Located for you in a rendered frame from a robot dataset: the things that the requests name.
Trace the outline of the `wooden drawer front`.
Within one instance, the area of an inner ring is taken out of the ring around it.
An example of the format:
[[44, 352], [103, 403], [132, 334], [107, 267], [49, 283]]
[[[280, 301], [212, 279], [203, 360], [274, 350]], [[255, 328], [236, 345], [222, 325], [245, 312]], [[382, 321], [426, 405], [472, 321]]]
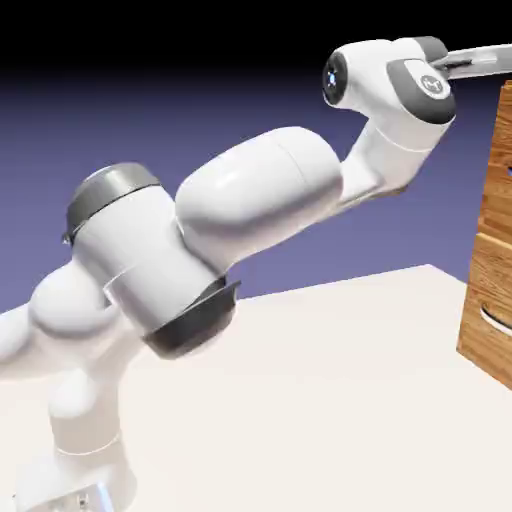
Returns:
[[500, 90], [489, 163], [512, 166], [512, 80]]
[[512, 245], [512, 177], [508, 167], [488, 165], [478, 231]]
[[480, 316], [480, 307], [512, 325], [512, 245], [475, 237], [457, 351], [512, 391], [512, 337]]

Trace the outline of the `light wooden cabinet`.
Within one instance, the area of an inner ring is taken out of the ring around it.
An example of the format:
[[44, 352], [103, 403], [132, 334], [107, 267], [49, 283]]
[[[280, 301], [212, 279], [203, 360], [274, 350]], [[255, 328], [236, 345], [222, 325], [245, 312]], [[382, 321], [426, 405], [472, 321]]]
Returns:
[[457, 351], [512, 390], [512, 80], [500, 92]]

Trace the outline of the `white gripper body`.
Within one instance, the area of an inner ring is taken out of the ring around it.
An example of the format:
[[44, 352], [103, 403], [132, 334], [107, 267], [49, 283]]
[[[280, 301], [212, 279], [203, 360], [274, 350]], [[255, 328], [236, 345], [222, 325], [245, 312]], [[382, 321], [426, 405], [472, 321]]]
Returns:
[[450, 51], [432, 67], [446, 80], [512, 73], [512, 43]]

